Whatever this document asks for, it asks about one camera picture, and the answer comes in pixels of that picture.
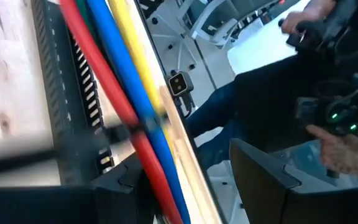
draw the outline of hand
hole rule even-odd
[[[340,138],[315,125],[306,129],[321,140],[321,160],[328,169],[358,176],[358,137]]]
[[[323,16],[318,10],[314,9],[305,9],[302,12],[291,12],[281,25],[281,30],[284,34],[294,34],[298,32],[296,25],[298,25],[300,21],[317,21],[320,19],[323,19]]]

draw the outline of light wood plank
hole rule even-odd
[[[0,141],[34,135],[52,142],[30,0],[0,0]],[[0,175],[0,186],[58,184],[55,161]]]

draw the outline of cable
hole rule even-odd
[[[330,104],[328,104],[328,106],[326,108],[326,114],[325,114],[326,121],[328,123],[333,123],[335,120],[337,120],[337,119],[332,119],[331,110],[339,104],[345,105],[347,100],[350,100],[353,96],[356,96],[357,94],[358,94],[358,89],[353,91],[351,94],[348,94],[347,96],[344,96],[344,97],[340,97],[340,98],[334,100],[333,102],[331,102]]]
[[[190,117],[191,111],[192,111],[192,109],[190,108],[190,109],[188,110],[187,114],[184,115],[184,118],[185,118],[185,119],[188,118],[188,117]]]
[[[27,154],[15,154],[0,158],[0,172],[31,166],[38,162],[57,157],[58,152],[53,147],[36,148]]]
[[[135,25],[132,21],[132,17],[129,14],[129,9],[123,0],[109,0],[110,9],[114,14],[114,18],[117,22],[119,30],[121,31],[122,38],[128,47],[128,51],[134,61],[137,72],[142,80],[143,86],[149,96],[150,102],[155,111],[159,114],[164,112],[164,108],[160,102],[157,94],[157,89],[152,79],[151,68],[147,63],[146,55],[141,44],[141,41],[137,35]],[[171,154],[173,155],[173,146],[170,142],[168,131],[164,128],[165,139],[170,146]]]
[[[113,105],[118,116],[127,124],[137,124],[137,116],[132,109],[132,106],[129,104],[123,90],[119,86],[117,79],[109,69],[107,62],[93,41],[75,4],[75,0],[61,0],[60,7],[66,23],[73,32],[81,50],[95,72],[106,96]],[[150,183],[164,214],[167,215],[171,222],[182,223],[169,185],[164,176],[163,169],[152,150],[147,136],[144,133],[133,135],[131,142],[135,147],[139,160],[141,161],[148,178],[150,179]]]
[[[94,26],[92,25],[91,18],[89,17],[88,10],[86,8],[85,0],[75,0],[78,10],[80,10],[81,17],[85,21],[85,24],[91,33],[93,40],[95,41],[97,46],[101,46],[101,43],[98,41],[98,36],[96,35],[96,31],[94,29]]]
[[[352,84],[347,80],[340,80],[340,79],[330,79],[330,80],[323,80],[317,83],[316,87],[314,88],[314,94],[319,98],[320,100],[325,101],[333,101],[336,100],[338,97],[338,94],[336,95],[324,95],[324,90],[332,91],[333,86],[336,88],[339,88],[339,95],[343,95],[340,91],[352,91]]]
[[[122,78],[125,88],[130,90],[127,94],[134,105],[137,115],[143,122],[146,122],[150,118],[154,119],[155,111],[153,106],[144,90],[136,68],[132,63],[131,56],[105,1],[88,0],[88,5],[91,13],[94,15],[96,27],[100,32],[102,42],[105,43],[106,52],[113,60],[111,63],[115,64],[117,73]],[[177,170],[161,127],[157,126],[153,130],[147,130],[147,137],[164,170],[181,219],[184,223],[190,223],[190,216],[183,192],[181,191]]]

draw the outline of chair leg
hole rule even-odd
[[[193,59],[194,64],[196,65],[196,64],[197,64],[196,57],[194,57],[193,52],[190,50],[190,48],[189,48],[189,46],[187,45],[187,43],[186,43],[186,40],[185,40],[185,39],[183,39],[183,43],[185,43],[185,47],[186,47],[187,51],[189,52],[189,54],[190,54],[191,58]]]
[[[156,14],[156,16],[157,16],[158,19],[161,20],[165,25],[167,25],[167,27],[169,27],[169,29],[171,29],[176,35],[180,35],[180,34],[171,26],[171,24],[169,24],[169,22],[167,22],[162,16],[160,16],[160,14]]]

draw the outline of yellow cable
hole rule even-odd
[[[149,96],[150,102],[156,112],[163,113],[165,109],[158,97],[157,89],[152,78],[152,72],[147,63],[146,54],[137,35],[128,6],[126,5],[125,0],[109,0],[108,3],[121,32],[122,38],[124,39],[132,60],[134,61],[143,86]],[[163,131],[171,150],[171,154],[173,155],[173,145],[168,135],[168,130],[163,128]]]

